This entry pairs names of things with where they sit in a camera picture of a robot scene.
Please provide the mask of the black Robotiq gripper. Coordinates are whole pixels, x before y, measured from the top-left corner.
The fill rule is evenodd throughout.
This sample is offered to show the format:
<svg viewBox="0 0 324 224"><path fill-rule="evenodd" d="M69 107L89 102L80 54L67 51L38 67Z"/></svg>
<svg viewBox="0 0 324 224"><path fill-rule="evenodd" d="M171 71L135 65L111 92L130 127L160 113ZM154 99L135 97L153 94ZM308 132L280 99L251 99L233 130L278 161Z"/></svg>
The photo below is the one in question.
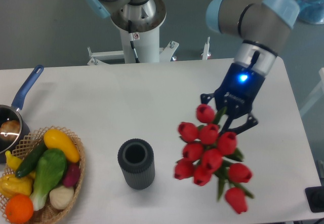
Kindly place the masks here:
<svg viewBox="0 0 324 224"><path fill-rule="evenodd" d="M200 95L201 104L212 105L217 110L227 108L226 114L228 118L221 129L221 135L226 132L239 135L258 125L259 121L250 112L253 101L264 80L265 77L255 71L237 63L232 63L220 87L213 93ZM230 128L235 119L246 114L247 120L245 123Z"/></svg>

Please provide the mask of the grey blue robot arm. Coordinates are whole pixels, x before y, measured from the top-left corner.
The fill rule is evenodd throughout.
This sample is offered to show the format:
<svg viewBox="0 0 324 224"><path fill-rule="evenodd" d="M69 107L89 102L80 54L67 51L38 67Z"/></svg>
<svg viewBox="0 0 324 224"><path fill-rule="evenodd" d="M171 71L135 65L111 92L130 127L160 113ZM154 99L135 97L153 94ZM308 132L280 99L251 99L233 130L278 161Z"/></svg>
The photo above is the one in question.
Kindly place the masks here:
<svg viewBox="0 0 324 224"><path fill-rule="evenodd" d="M126 63L170 61L177 43L159 45L166 18L162 0L86 0L99 17L111 18L119 29ZM227 120L222 132L240 134L257 125L252 104L282 50L296 19L295 0L212 0L206 24L212 31L238 36L242 44L220 87L200 100L214 99Z"/></svg>

